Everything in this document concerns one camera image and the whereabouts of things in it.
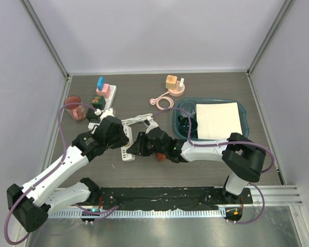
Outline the small white usb power strip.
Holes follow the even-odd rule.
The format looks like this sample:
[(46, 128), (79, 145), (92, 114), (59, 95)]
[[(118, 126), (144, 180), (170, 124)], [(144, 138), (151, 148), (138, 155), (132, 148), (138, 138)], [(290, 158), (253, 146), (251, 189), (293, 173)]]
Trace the small white usb power strip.
[[(130, 126), (123, 126), (123, 130), (124, 133), (126, 135), (126, 137), (129, 139), (130, 137), (132, 137), (132, 128)], [(127, 153), (129, 147), (127, 147), (126, 145), (121, 147), (121, 158), (124, 162), (131, 162), (135, 159), (135, 156), (133, 154), (129, 154)]]

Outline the green dragon cube adapter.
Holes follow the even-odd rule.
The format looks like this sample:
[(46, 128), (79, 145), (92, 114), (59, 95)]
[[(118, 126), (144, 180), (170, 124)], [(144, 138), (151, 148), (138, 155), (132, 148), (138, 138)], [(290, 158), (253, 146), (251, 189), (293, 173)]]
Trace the green dragon cube adapter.
[(92, 106), (95, 108), (95, 109), (100, 109), (100, 110), (103, 110), (106, 106), (106, 100), (104, 97), (102, 96), (94, 96), (92, 98)]

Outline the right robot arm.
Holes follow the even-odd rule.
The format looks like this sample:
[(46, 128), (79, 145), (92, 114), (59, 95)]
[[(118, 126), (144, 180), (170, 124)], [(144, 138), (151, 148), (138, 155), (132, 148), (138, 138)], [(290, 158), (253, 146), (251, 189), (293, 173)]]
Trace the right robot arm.
[(150, 156), (163, 154), (174, 163), (193, 161), (218, 161), (225, 163), (232, 171), (226, 179), (222, 197), (227, 203), (234, 203), (249, 183), (259, 181), (266, 151), (239, 133), (216, 141), (194, 141), (170, 137), (156, 127), (140, 132), (134, 143), (127, 149), (128, 154)]

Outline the long white power strip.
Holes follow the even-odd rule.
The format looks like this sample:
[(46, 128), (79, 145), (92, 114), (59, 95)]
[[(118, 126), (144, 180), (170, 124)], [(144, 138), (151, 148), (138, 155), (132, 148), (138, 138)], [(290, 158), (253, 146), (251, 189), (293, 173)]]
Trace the long white power strip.
[[(101, 111), (103, 111), (103, 110), (106, 110), (112, 107), (113, 100), (117, 92), (117, 87), (115, 85), (109, 85), (109, 88), (110, 88), (109, 89), (110, 95), (107, 98), (105, 98), (102, 95), (101, 96), (96, 95), (93, 97), (92, 105), (94, 108), (100, 109)], [(88, 129), (91, 130), (95, 126), (95, 124), (98, 123), (97, 115), (93, 111), (89, 110), (87, 112), (86, 118), (89, 121)]]

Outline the pink cube adapter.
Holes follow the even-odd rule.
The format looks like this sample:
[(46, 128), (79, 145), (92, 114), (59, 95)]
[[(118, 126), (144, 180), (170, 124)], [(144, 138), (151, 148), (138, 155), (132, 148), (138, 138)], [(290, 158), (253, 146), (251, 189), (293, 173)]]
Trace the pink cube adapter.
[(96, 88), (96, 93), (98, 96), (102, 96), (104, 97), (105, 99), (108, 99), (110, 97), (110, 94), (111, 94), (111, 88), (110, 88), (110, 85), (105, 83), (103, 85), (103, 88), (102, 90), (100, 90), (99, 88)]

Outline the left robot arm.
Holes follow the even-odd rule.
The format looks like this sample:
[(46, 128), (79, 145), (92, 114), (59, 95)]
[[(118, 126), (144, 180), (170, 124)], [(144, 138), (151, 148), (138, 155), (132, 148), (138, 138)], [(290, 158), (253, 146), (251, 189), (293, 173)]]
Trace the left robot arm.
[(129, 142), (122, 122), (114, 116), (104, 117), (92, 131), (79, 134), (63, 155), (37, 177), (23, 186), (7, 189), (8, 208), (28, 233), (36, 231), (49, 214), (76, 203), (94, 205), (100, 188), (90, 178), (55, 194), (54, 191), (75, 171), (87, 165), (107, 149), (116, 149)]

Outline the black cube adapter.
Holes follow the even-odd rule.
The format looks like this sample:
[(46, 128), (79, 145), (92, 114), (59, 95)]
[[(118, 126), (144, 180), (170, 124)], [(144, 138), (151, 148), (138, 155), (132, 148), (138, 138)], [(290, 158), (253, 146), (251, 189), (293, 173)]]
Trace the black cube adapter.
[(100, 122), (101, 110), (96, 109), (95, 111), (92, 109), (88, 109), (86, 113), (86, 118), (89, 122), (99, 123)]

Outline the blue plug adapter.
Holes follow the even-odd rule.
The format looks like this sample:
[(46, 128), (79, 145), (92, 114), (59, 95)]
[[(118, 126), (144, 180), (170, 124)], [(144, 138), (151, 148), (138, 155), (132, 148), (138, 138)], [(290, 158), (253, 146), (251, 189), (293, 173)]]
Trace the blue plug adapter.
[(105, 79), (103, 77), (99, 77), (97, 81), (97, 90), (102, 91), (105, 85)]

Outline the red carp cube adapter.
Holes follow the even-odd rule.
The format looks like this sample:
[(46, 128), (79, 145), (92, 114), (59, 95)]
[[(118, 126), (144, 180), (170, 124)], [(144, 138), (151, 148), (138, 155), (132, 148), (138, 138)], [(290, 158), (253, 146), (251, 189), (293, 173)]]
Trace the red carp cube adapter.
[(166, 155), (162, 154), (162, 153), (156, 153), (155, 156), (156, 156), (158, 162), (162, 162), (162, 161), (167, 159)]

